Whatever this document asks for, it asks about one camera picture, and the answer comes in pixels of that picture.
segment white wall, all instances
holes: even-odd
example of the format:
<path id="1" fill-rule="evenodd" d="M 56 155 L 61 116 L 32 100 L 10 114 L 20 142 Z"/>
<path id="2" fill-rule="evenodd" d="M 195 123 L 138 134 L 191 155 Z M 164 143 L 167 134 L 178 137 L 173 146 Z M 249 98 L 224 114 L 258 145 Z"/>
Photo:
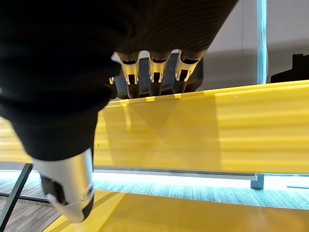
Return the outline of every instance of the white wall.
<path id="1" fill-rule="evenodd" d="M 292 67 L 292 54 L 309 54 L 309 0 L 269 0 L 268 78 Z M 239 0 L 204 59 L 204 82 L 214 89 L 256 83 L 256 1 Z"/>
<path id="2" fill-rule="evenodd" d="M 309 54 L 309 0 L 268 1 L 268 77 L 291 69 L 292 54 Z"/>

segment black metal leg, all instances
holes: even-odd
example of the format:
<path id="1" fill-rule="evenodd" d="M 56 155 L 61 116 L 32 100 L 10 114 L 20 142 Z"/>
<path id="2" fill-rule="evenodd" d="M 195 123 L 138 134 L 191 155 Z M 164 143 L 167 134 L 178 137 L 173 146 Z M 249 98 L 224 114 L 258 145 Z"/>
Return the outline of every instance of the black metal leg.
<path id="1" fill-rule="evenodd" d="M 11 216 L 11 213 L 15 207 L 15 204 L 17 202 L 17 199 L 21 193 L 21 190 L 23 190 L 23 187 L 28 179 L 28 176 L 32 170 L 32 164 L 30 163 L 26 163 L 23 167 L 23 170 L 21 171 L 18 180 L 16 181 L 12 192 L 9 196 L 9 198 L 7 199 L 7 202 L 4 206 L 3 212 L 1 214 L 0 217 L 0 232 L 4 231 L 4 228 L 6 226 L 6 224 L 9 221 L 9 218 Z"/>
<path id="2" fill-rule="evenodd" d="M 10 196 L 9 193 L 0 192 L 0 197 L 9 197 L 9 196 Z M 18 199 L 29 201 L 29 202 L 40 202 L 40 203 L 50 204 L 46 198 L 41 198 L 41 197 L 19 196 Z"/>

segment black fabric sleeve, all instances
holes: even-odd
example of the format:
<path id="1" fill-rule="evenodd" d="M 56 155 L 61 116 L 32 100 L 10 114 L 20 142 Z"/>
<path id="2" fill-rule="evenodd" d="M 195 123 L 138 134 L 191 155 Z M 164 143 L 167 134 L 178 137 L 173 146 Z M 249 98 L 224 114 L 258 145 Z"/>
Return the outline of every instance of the black fabric sleeve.
<path id="1" fill-rule="evenodd" d="M 0 2 L 0 116 L 32 157 L 61 160 L 93 146 L 98 111 L 111 94 L 104 81 L 121 68 L 111 55 L 143 21 L 143 6 L 129 7 Z"/>

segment yellow panel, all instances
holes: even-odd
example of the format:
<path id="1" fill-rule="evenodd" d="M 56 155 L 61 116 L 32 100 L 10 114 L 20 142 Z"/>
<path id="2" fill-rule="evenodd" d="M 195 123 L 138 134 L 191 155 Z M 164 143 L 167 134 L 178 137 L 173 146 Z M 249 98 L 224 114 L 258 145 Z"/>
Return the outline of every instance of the yellow panel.
<path id="1" fill-rule="evenodd" d="M 0 160 L 28 160 L 12 129 L 0 126 Z M 308 131 L 309 81 L 115 101 L 99 113 L 94 163 L 309 173 Z"/>
<path id="2" fill-rule="evenodd" d="M 63 216 L 45 232 L 308 232 L 309 210 L 96 191 L 84 222 Z"/>

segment yellow shelf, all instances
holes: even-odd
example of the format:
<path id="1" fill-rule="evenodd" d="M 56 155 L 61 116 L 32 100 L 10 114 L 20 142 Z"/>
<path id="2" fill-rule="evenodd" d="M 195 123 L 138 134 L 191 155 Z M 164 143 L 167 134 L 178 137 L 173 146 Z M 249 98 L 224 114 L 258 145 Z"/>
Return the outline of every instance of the yellow shelf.
<path id="1" fill-rule="evenodd" d="M 90 216 L 44 232 L 307 232 L 309 210 L 96 191 Z"/>
<path id="2" fill-rule="evenodd" d="M 0 121 L 0 160 L 29 162 Z M 309 81 L 111 102 L 95 166 L 309 173 Z"/>

